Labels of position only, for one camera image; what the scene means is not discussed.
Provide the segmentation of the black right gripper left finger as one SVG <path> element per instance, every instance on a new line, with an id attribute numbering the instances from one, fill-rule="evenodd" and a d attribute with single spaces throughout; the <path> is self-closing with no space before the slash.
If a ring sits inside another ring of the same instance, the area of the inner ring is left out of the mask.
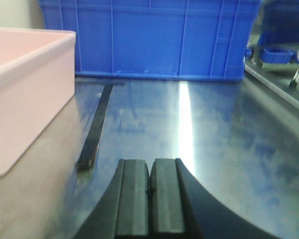
<path id="1" fill-rule="evenodd" d="M 121 159 L 76 239 L 148 239 L 149 172 L 140 159 Z"/>

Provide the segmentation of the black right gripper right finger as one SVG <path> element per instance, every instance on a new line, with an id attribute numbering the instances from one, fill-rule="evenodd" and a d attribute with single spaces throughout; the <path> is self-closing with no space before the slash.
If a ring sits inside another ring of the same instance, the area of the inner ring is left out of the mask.
<path id="1" fill-rule="evenodd" d="M 155 159 L 150 174 L 154 239 L 274 239 L 210 194 L 181 159 Z"/>

